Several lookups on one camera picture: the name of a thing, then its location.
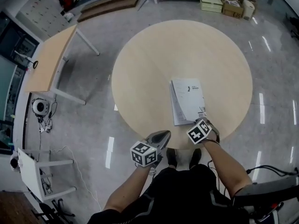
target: round wooden table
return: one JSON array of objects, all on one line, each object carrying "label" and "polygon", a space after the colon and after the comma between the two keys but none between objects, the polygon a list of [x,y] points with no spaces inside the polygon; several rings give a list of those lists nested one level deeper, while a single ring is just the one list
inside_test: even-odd
[{"label": "round wooden table", "polygon": [[112,73],[116,106],[128,125],[143,138],[170,130],[168,147],[195,148],[188,126],[174,126],[169,82],[198,78],[207,118],[231,134],[244,119],[252,97],[248,63],[237,45],[206,24],[174,20],[136,34],[121,50]]}]

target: black shoe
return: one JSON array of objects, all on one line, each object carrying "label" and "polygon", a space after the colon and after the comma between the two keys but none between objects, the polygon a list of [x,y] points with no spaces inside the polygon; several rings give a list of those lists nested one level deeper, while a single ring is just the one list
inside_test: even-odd
[{"label": "black shoe", "polygon": [[167,148],[166,150],[166,157],[168,160],[168,165],[173,165],[177,168],[178,162],[177,162],[177,152],[174,148]]},{"label": "black shoe", "polygon": [[201,149],[197,148],[193,152],[191,161],[189,163],[189,169],[191,169],[191,167],[194,166],[194,165],[198,165],[200,159],[201,159]]}]

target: table top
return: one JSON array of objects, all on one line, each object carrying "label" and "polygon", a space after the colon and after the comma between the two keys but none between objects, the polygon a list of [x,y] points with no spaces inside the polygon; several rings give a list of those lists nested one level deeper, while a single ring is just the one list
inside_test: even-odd
[{"label": "table top", "polygon": [[55,36],[49,38],[43,43],[41,51],[37,57],[38,65],[32,69],[26,84],[26,92],[49,91],[52,85],[58,65],[76,31],[77,25],[74,25]]},{"label": "table top", "polygon": [[37,170],[36,161],[30,158],[20,148],[18,149],[18,154],[19,154],[19,162],[21,163],[21,165],[19,166],[20,166],[22,181],[39,200],[43,200],[41,194],[42,182],[40,176],[36,171]]},{"label": "table top", "polygon": [[168,147],[196,148],[186,131],[174,126],[169,82],[198,78],[207,118],[230,135],[244,119],[252,97],[252,77],[238,46],[221,31],[195,21],[174,20],[152,25],[121,50],[112,73],[112,92],[128,125],[143,138],[170,130]]}]

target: electronic device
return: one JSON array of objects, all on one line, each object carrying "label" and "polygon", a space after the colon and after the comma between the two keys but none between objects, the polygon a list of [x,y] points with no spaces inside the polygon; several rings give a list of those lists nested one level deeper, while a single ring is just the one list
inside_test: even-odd
[{"label": "electronic device", "polygon": [[36,98],[32,100],[31,104],[33,113],[37,116],[38,122],[41,123],[49,112],[49,102],[45,99]]},{"label": "electronic device", "polygon": [[144,140],[136,142],[130,148],[132,161],[142,167],[153,163],[157,166],[162,159],[161,151],[166,147],[170,138],[171,132],[163,130],[151,133]]}]

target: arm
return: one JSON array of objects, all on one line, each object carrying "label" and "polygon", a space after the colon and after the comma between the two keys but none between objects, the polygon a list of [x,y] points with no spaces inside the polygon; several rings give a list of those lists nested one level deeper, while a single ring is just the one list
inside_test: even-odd
[{"label": "arm", "polygon": [[137,200],[150,172],[150,167],[151,165],[145,168],[136,168],[131,176],[110,195],[104,210],[113,209],[122,212],[127,206]]},{"label": "arm", "polygon": [[243,166],[218,144],[207,141],[204,146],[211,155],[218,176],[227,188],[230,197],[233,197],[237,191],[246,185],[252,184]]}]

